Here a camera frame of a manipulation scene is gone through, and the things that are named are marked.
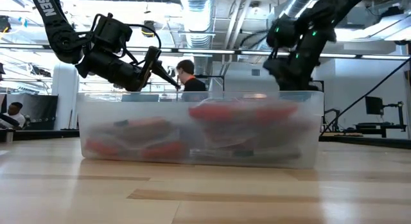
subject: clear plastic bin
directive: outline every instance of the clear plastic bin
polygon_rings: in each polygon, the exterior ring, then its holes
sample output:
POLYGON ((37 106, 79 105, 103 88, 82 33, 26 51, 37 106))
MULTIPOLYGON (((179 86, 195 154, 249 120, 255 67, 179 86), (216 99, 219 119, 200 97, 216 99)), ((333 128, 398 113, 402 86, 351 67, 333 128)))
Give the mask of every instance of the clear plastic bin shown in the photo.
POLYGON ((312 168, 322 92, 81 93, 88 159, 312 168))

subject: black robotic arm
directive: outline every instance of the black robotic arm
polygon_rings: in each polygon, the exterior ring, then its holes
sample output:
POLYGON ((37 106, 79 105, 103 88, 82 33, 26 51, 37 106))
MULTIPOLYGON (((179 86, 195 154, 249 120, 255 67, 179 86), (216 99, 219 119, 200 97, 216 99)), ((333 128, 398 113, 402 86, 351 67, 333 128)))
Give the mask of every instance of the black robotic arm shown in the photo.
POLYGON ((68 23, 59 0, 33 2, 43 19, 50 47, 57 58, 62 62, 75 64, 83 78, 92 72, 127 91, 140 91, 153 73, 179 88, 178 83, 167 74, 158 60, 161 54, 161 41, 158 36, 159 47, 150 46, 144 60, 138 62, 127 51, 126 46, 131 38, 132 29, 129 25, 113 19, 112 14, 98 14, 90 31, 76 32, 68 23), (126 63, 120 60, 125 55, 133 62, 126 63))
POLYGON ((280 90, 315 90, 311 74, 328 41, 336 42, 336 25, 362 0, 318 0, 298 18, 286 15, 273 22, 267 34, 272 54, 263 64, 280 90), (294 48, 288 59, 277 59, 279 48, 294 48))

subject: ceiling light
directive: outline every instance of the ceiling light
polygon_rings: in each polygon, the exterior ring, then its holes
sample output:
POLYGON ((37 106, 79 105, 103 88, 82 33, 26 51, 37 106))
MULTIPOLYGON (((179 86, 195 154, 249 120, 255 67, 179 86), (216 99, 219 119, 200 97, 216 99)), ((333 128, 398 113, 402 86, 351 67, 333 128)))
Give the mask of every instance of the ceiling light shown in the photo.
MULTIPOLYGON (((129 51, 137 51, 137 52, 147 52, 148 47, 128 47, 127 50, 129 51)), ((162 48, 161 52, 163 53, 170 53, 171 48, 162 48)))
POLYGON ((270 55, 269 51, 241 51, 243 55, 270 55))
POLYGON ((306 3, 301 10, 299 11, 299 13, 297 15, 295 15, 295 18, 298 18, 301 16, 301 14, 307 9, 307 7, 309 7, 315 0, 310 0, 308 1, 308 3, 306 3))
POLYGON ((200 53, 185 53, 183 56, 194 56, 194 57, 213 57, 212 54, 200 54, 200 53))
POLYGON ((203 53, 203 54, 234 54, 231 50, 213 50, 213 49, 179 49, 180 53, 203 53))
POLYGON ((390 56, 390 55, 363 55, 363 59, 371 60, 408 60, 411 56, 390 56))
POLYGON ((322 53, 320 55, 322 58, 355 58, 356 55, 350 55, 350 54, 327 54, 327 53, 322 53))
POLYGON ((41 45, 31 44, 0 44, 0 48, 44 49, 44 47, 41 45))
POLYGON ((289 56, 289 55, 290 55, 289 53, 283 53, 283 52, 277 53, 277 56, 289 56))
POLYGON ((53 83, 53 80, 37 80, 37 79, 18 79, 18 78, 4 78, 4 82, 44 82, 44 83, 53 83))
POLYGON ((213 32, 203 32, 203 31, 178 31, 179 35, 207 35, 207 36, 215 36, 216 33, 213 32))

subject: seated person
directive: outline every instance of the seated person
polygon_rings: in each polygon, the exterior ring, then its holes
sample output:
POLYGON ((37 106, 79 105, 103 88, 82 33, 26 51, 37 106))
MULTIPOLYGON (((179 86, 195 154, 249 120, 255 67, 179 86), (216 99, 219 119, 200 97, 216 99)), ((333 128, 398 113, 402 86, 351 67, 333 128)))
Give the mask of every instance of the seated person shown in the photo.
POLYGON ((16 130, 20 130, 23 127, 24 123, 26 122, 26 118, 20 113, 20 110, 22 107, 23 107, 22 103, 13 102, 8 107, 7 113, 3 115, 14 119, 16 123, 15 125, 13 125, 3 119, 0 119, 0 128, 13 128, 16 130))
POLYGON ((196 79, 194 76, 194 63, 190 60, 183 60, 177 64, 177 76, 181 83, 184 84, 182 99, 184 101, 197 102, 206 99, 208 96, 205 83, 196 79))

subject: table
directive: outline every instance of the table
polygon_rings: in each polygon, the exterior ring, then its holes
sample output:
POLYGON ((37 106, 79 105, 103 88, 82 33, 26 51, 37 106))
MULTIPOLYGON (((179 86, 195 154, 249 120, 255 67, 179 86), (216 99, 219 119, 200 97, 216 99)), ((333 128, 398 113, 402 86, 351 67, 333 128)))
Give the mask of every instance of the table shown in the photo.
POLYGON ((382 138, 387 138, 387 130, 405 130, 406 128, 406 125, 356 125, 356 130, 352 130, 352 132, 369 135, 381 135, 382 138))
POLYGON ((0 145, 0 223, 411 220, 410 150, 322 142, 315 170, 289 170, 85 160, 79 145, 0 145))

